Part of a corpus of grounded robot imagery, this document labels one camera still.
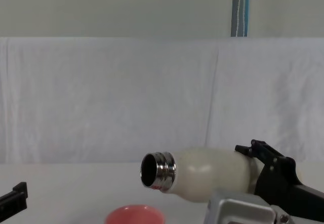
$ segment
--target tabletop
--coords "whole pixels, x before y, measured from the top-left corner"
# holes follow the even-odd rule
[[[324,192],[324,163],[298,163],[304,184]],[[140,163],[0,165],[0,195],[27,182],[28,208],[6,224],[103,224],[114,209],[146,204],[161,210],[166,224],[203,223],[206,203],[144,188]]]

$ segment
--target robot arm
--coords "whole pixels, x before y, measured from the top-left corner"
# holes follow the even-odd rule
[[[204,224],[321,224],[289,215],[261,197],[217,190],[208,203]]]
[[[268,144],[252,140],[251,147],[235,150],[264,163],[254,194],[289,215],[324,222],[324,193],[303,185],[296,175],[294,159],[285,157]]]
[[[254,195],[217,190],[204,224],[317,224],[324,222],[324,194],[303,185],[296,164],[268,144],[252,140],[235,150],[264,163]]]
[[[21,182],[12,191],[0,197],[0,222],[27,208],[27,184]]]

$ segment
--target bottle mouth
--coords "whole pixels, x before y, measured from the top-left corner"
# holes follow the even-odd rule
[[[148,153],[141,164],[142,184],[151,189],[167,191],[173,184],[176,164],[169,152]]]

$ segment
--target white fabric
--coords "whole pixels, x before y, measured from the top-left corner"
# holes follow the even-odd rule
[[[264,140],[298,161],[324,155],[324,39],[219,47],[208,145]]]
[[[1,158],[139,161],[204,145],[216,42],[4,38]]]
[[[324,191],[323,163],[297,167],[305,185]],[[22,180],[28,187],[27,209],[4,224],[104,224],[111,211],[130,204],[157,208],[166,224],[204,223],[206,203],[143,187],[139,168],[140,163],[0,164],[1,194]]]
[[[267,141],[324,154],[324,39],[0,39],[0,162]]]

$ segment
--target white cloth backdrop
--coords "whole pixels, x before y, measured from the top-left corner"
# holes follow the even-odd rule
[[[324,154],[324,39],[0,39],[0,162],[265,140]]]

